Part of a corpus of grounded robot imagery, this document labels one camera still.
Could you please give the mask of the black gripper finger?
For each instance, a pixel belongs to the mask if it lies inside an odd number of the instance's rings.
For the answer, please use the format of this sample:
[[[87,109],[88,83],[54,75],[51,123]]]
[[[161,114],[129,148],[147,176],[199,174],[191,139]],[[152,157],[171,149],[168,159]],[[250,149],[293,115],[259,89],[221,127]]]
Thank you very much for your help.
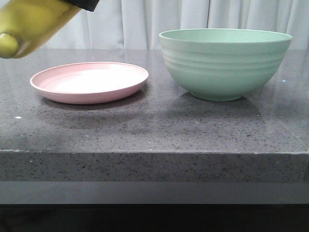
[[[65,0],[81,9],[93,12],[99,3],[99,0]]]

